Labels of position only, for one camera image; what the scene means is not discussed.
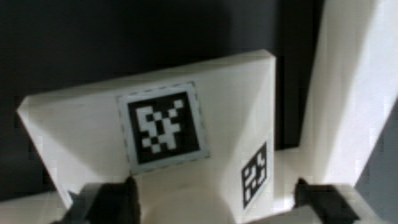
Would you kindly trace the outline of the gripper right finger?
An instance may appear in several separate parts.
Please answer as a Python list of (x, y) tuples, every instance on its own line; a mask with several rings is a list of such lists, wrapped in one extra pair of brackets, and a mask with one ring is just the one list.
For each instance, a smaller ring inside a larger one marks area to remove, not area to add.
[(312, 185), (304, 179), (299, 179), (294, 198), (294, 207), (310, 206), (313, 208), (322, 224), (354, 224), (361, 220), (333, 185)]

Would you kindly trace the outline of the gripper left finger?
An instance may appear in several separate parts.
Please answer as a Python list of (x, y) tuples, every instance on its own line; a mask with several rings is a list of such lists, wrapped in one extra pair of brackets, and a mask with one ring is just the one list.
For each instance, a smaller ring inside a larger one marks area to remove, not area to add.
[(56, 224), (141, 224), (137, 182), (89, 183), (73, 194), (73, 205)]

